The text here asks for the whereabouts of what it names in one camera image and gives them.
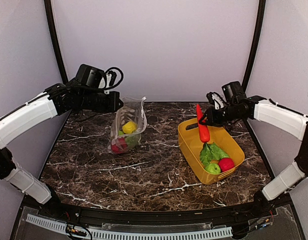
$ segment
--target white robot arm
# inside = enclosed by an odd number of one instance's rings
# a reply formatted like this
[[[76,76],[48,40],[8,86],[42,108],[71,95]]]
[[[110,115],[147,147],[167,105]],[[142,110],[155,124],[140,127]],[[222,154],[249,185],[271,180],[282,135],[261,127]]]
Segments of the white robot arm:
[[[263,198],[263,202],[272,201],[308,177],[308,115],[261,96],[247,97],[238,81],[224,85],[222,90],[226,101],[216,92],[206,95],[214,107],[206,110],[200,124],[220,127],[238,119],[250,118],[271,124],[302,141],[295,161],[256,194],[254,201],[256,198]]]
[[[119,71],[121,79],[115,83]],[[52,197],[51,190],[31,173],[23,169],[12,157],[7,145],[22,133],[45,120],[69,110],[92,110],[100,113],[116,112],[123,106],[120,93],[109,91],[123,80],[116,67],[107,71],[82,64],[74,79],[66,85],[55,84],[0,118],[0,179],[10,182],[40,204]]]

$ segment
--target ziplock bag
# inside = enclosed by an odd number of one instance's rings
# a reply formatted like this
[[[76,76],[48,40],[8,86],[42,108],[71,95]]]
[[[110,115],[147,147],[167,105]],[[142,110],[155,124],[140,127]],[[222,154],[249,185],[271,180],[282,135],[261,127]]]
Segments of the ziplock bag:
[[[124,106],[116,112],[115,120],[110,127],[108,149],[113,154],[123,154],[134,148],[141,140],[141,133],[147,127],[144,113],[144,101],[123,97]]]

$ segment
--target carrot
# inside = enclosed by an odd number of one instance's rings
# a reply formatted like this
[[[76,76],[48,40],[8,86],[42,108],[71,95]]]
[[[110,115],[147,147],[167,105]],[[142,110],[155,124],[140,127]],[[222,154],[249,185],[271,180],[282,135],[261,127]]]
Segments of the carrot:
[[[200,119],[203,117],[203,112],[201,110],[200,105],[196,105],[196,114],[198,121],[198,131],[199,131],[199,139],[202,143],[207,143],[210,140],[210,132],[208,126],[202,125],[199,123]]]

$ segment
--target marble table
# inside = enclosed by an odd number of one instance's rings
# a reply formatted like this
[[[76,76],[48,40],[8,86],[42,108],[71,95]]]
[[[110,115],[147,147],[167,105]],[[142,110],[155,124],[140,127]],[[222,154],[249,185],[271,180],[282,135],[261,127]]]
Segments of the marble table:
[[[229,131],[245,153],[231,176],[201,184],[178,146],[179,123],[195,118],[195,104],[146,103],[148,126],[140,145],[113,155],[107,145],[114,113],[72,113],[45,165],[41,180],[61,201],[127,211],[183,211],[251,202],[270,182],[243,122]]]

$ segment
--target yellow ball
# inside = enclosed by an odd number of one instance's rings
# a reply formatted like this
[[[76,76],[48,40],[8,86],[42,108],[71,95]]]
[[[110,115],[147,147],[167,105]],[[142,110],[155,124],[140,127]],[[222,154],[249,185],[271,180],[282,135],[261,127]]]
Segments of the yellow ball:
[[[136,131],[136,129],[138,129],[138,125],[133,121],[129,121],[122,127],[122,130],[125,134],[132,134]]]

